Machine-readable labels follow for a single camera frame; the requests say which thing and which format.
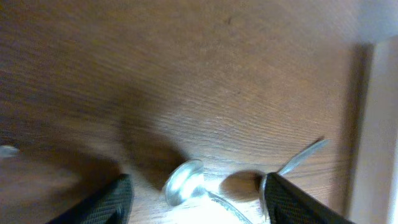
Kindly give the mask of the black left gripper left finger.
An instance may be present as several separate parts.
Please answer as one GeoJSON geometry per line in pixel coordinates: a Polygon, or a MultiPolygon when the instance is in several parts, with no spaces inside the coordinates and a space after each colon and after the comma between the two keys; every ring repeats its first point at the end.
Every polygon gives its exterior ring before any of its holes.
{"type": "Polygon", "coordinates": [[[127,224],[134,201],[130,175],[117,179],[99,189],[50,224],[127,224]]]}

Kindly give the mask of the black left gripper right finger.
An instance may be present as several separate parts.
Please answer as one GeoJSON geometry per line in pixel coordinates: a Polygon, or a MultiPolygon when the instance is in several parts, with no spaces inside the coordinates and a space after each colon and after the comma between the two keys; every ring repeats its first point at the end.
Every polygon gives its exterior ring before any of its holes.
{"type": "Polygon", "coordinates": [[[266,175],[263,193],[271,224],[351,224],[276,172],[266,175]]]}

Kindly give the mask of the steel spoon plain handle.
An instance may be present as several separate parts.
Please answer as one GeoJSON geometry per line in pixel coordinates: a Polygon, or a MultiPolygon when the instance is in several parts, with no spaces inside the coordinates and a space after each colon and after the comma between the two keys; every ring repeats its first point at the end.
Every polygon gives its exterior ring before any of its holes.
{"type": "MultiPolygon", "coordinates": [[[[309,147],[303,149],[298,154],[294,155],[282,168],[277,171],[277,174],[283,176],[288,174],[289,172],[293,171],[297,166],[307,160],[312,154],[316,153],[323,147],[325,147],[329,143],[327,139],[319,139],[318,141],[311,144],[309,147]]],[[[267,218],[269,212],[266,205],[265,199],[265,189],[266,189],[266,182],[267,182],[267,175],[265,174],[261,179],[259,185],[259,198],[261,202],[262,214],[267,218]]]]}

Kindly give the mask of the steel spoon patterned handle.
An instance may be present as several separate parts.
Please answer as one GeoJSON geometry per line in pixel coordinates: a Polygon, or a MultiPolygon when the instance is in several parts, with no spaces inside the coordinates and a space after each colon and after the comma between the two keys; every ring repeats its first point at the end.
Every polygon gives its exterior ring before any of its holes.
{"type": "Polygon", "coordinates": [[[165,200],[169,206],[176,207],[191,198],[207,197],[221,205],[241,223],[252,222],[226,199],[208,191],[205,187],[204,165],[199,159],[192,159],[178,166],[164,185],[165,200]]]}

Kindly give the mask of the pink plastic knife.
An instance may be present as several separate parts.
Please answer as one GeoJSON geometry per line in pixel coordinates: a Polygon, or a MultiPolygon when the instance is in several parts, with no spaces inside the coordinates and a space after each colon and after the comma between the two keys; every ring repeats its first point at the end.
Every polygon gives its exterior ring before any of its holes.
{"type": "Polygon", "coordinates": [[[1,159],[14,157],[18,154],[18,152],[19,152],[18,148],[15,148],[13,146],[7,146],[7,145],[0,146],[1,159]]]}

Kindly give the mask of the white cutlery tray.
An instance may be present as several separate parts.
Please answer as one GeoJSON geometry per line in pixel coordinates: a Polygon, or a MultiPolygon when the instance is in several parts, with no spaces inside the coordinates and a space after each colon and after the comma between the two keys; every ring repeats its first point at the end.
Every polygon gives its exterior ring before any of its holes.
{"type": "Polygon", "coordinates": [[[348,218],[397,223],[397,37],[366,55],[348,218]]]}

